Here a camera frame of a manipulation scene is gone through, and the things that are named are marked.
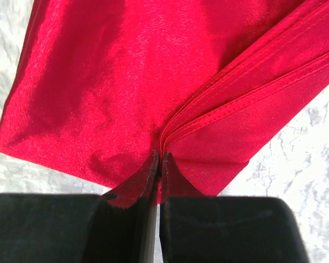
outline white marble surface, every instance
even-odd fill
[[[0,0],[0,117],[32,0]],[[106,187],[0,154],[0,192],[104,193]],[[278,196],[294,211],[312,262],[329,262],[329,86],[280,131],[223,195]],[[158,239],[155,262],[162,262]]]

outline fabric fold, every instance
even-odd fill
[[[152,150],[216,195],[329,84],[329,0],[35,0],[0,152],[108,187]]]

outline red satin fabric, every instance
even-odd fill
[[[0,152],[115,187],[152,150],[216,195],[329,84],[329,0],[35,0]]]

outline folded fabric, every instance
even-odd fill
[[[159,150],[205,195],[329,84],[329,0],[35,0],[0,152],[115,187]]]

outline white surface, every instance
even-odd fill
[[[32,0],[0,0],[0,117]],[[106,187],[0,154],[0,192],[104,193]],[[312,262],[329,262],[329,86],[223,191],[278,196],[294,211]],[[155,262],[162,262],[156,240]]]

